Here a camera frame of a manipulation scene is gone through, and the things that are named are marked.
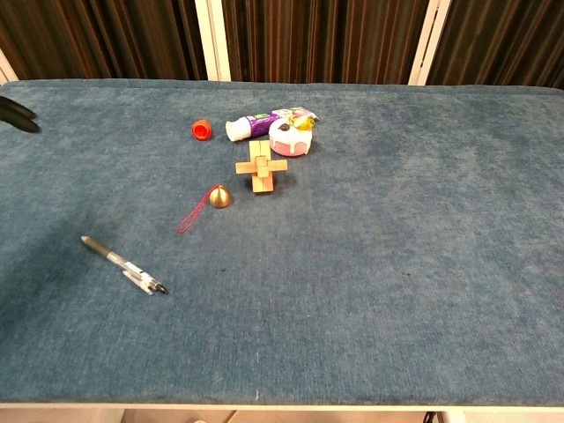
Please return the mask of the purple white tube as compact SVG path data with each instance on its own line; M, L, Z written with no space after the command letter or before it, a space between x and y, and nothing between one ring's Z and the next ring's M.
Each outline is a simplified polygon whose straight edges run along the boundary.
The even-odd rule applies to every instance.
M245 115L235 121L226 122L226 134L232 142L261 137L268 134L271 124L277 119L301 116L318 120L314 112L304 107L279 108L268 113Z

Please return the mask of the black clear ballpoint pen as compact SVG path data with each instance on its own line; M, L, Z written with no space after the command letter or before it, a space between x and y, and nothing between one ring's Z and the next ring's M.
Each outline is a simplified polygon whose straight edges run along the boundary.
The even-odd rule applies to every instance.
M168 294L168 290L154 276L142 270L131 261L127 261L112 249L87 235L82 235L80 239L88 248L118 266L128 280L148 295L154 295L155 293Z

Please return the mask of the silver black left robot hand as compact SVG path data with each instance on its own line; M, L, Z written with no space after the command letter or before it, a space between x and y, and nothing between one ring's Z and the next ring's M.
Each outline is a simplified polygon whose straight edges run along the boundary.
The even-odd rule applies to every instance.
M27 133L39 133L40 126L34 121L37 114L7 97L0 96L0 121Z

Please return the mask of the blue fabric table cover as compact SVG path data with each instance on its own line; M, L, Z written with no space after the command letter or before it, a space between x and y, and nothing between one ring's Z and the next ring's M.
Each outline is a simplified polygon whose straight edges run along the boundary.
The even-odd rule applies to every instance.
M564 406L564 91L0 86L0 403ZM226 122L318 116L254 193ZM212 127L207 141L194 121ZM214 185L232 203L205 206ZM148 295L82 235L154 276Z

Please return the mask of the wooden interlocking puzzle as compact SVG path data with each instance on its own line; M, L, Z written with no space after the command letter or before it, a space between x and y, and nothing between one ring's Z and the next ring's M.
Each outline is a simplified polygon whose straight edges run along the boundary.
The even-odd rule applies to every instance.
M274 174L288 169L287 160L273 160L268 140L249 142L249 160L235 163L236 174L250 174L254 193L274 190Z

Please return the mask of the dark brown striped curtain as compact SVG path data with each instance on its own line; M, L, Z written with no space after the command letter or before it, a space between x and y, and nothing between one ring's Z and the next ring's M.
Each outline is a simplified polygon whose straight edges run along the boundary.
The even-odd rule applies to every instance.
M430 85L564 90L564 0L440 0ZM221 0L234 81L404 84L432 0ZM196 0L0 0L17 77L205 80Z

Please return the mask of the red orange bottle cap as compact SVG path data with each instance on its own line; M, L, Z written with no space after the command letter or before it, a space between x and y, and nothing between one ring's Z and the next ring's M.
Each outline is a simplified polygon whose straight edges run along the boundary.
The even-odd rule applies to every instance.
M193 138L198 141L207 141L212 137L212 126L205 119L194 121L190 131Z

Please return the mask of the white window frame post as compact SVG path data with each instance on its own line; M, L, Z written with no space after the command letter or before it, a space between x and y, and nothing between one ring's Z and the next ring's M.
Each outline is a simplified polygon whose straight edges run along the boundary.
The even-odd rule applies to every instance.
M0 49L0 85L15 81L19 81L19 78L6 55Z
M195 0L195 6L207 78L229 82L232 78L222 0Z
M442 37L452 0L429 0L408 85L425 85Z

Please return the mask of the pink white toy cake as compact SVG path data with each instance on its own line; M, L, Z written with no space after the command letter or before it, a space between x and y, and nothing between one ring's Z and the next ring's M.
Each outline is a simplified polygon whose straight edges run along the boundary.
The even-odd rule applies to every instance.
M277 119L269 129L271 149L286 157L308 154L314 126L315 119L309 115Z

